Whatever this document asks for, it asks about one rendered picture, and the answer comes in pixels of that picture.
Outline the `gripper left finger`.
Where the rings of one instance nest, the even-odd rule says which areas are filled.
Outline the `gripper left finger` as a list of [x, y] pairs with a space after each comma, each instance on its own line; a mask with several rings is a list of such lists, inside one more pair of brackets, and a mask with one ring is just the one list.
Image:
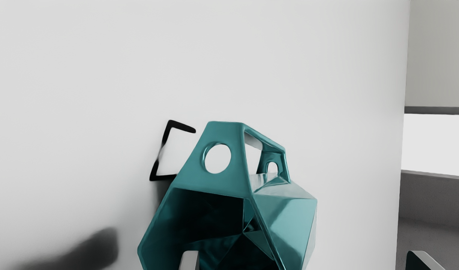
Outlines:
[[200, 256], [197, 250], [183, 252], [178, 270], [200, 270]]

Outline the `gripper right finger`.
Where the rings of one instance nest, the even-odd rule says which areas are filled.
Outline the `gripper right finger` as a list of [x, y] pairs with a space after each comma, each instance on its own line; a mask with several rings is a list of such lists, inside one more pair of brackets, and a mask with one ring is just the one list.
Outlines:
[[422, 250], [409, 250], [405, 270], [445, 270], [435, 259]]

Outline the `teal faceted mug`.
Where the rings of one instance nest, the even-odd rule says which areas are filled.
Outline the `teal faceted mug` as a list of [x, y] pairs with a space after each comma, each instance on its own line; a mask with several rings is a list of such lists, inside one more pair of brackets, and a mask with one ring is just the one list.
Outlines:
[[291, 181], [284, 147], [246, 124], [210, 121], [139, 246], [143, 270], [306, 270], [317, 199]]

